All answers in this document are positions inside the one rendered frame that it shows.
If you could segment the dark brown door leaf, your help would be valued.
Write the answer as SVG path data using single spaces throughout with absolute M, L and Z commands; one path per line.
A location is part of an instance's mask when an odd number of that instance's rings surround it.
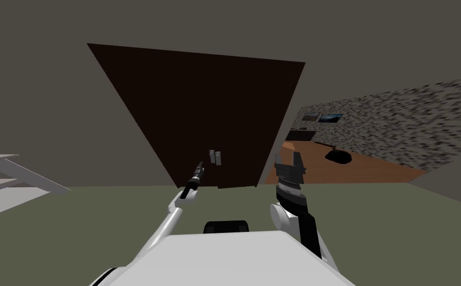
M 177 187 L 255 186 L 305 63 L 88 45 Z M 210 163 L 221 151 L 222 164 Z

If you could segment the dark low cabinet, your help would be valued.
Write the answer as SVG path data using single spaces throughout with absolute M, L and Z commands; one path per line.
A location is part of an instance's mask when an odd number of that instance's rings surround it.
M 289 133 L 285 139 L 285 141 L 304 141 L 310 142 L 316 131 L 311 130 L 289 130 Z

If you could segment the white table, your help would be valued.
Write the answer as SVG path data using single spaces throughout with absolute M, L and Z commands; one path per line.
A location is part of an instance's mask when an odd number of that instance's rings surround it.
M 0 173 L 9 178 L 0 179 L 0 213 L 32 201 L 47 193 L 62 194 L 69 189 L 10 159 L 15 154 L 0 154 Z

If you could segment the black round cushion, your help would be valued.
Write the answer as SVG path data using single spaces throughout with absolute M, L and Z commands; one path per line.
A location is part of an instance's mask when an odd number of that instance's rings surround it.
M 331 151 L 327 153 L 325 159 L 338 164 L 348 164 L 352 161 L 352 155 L 344 150 L 333 148 Z

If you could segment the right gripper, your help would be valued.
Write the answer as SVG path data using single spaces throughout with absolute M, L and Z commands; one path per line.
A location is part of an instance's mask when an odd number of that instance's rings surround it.
M 276 153 L 274 167 L 279 180 L 285 180 L 294 184 L 304 184 L 306 168 L 304 168 L 300 152 L 293 151 L 292 165 L 283 164 L 280 153 Z

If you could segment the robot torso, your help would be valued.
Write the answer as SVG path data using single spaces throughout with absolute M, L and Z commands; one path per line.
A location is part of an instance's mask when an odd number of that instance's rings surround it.
M 283 231 L 169 235 L 90 286 L 355 286 Z

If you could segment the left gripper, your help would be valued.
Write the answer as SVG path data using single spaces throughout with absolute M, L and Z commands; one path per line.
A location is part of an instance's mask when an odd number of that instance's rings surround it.
M 198 163 L 191 179 L 189 180 L 189 189 L 196 189 L 201 182 L 201 179 L 204 175 L 203 162 Z

